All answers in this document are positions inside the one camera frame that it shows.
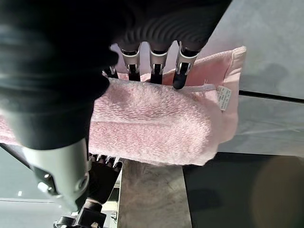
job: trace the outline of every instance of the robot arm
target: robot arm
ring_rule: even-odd
[[[171,43],[180,50],[173,86],[187,74],[231,0],[2,0],[0,108],[38,180],[71,211],[87,198],[94,100],[117,77],[118,43],[130,80],[150,44],[151,82],[161,83]]]

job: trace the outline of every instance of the black surface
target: black surface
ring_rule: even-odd
[[[296,157],[218,153],[183,172],[194,228],[304,227],[304,165]]]

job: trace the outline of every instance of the pink towel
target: pink towel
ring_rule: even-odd
[[[197,60],[180,91],[171,86],[174,70],[164,74],[163,85],[121,80],[127,74],[109,79],[107,92],[95,101],[89,151],[153,164],[205,164],[236,132],[245,52],[239,47]],[[219,85],[231,90],[225,111]],[[3,119],[0,141],[16,144]]]

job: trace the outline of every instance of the black robotic finger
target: black robotic finger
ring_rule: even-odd
[[[124,43],[118,44],[122,55],[124,64],[127,67],[129,80],[140,82],[140,43],[134,43],[132,45],[125,45]]]
[[[100,163],[100,164],[105,164],[105,162],[106,162],[106,155],[100,155],[99,157],[98,157],[98,163]]]
[[[111,78],[118,78],[118,74],[114,66],[109,66],[108,68],[103,69],[102,75]]]
[[[192,69],[194,62],[201,50],[202,47],[199,47],[197,50],[191,50],[187,45],[183,45],[183,43],[179,42],[179,52],[176,59],[176,68],[175,74],[173,78],[173,87],[175,89],[182,89],[187,80],[187,75],[189,71]]]
[[[108,167],[113,167],[114,166],[114,162],[115,162],[115,157],[109,157],[107,162],[106,162],[106,165]]]
[[[114,171],[119,173],[120,170],[122,169],[122,167],[123,167],[123,163],[121,161],[118,161],[113,168],[114,168]]]
[[[162,73],[166,66],[168,51],[171,43],[149,43],[150,44],[150,67],[151,83],[162,84]]]

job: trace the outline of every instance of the care label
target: care label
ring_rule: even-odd
[[[228,106],[230,97],[231,97],[231,89],[228,89],[228,88],[220,85],[217,88],[217,93],[218,93],[219,108],[222,111],[225,111]]]

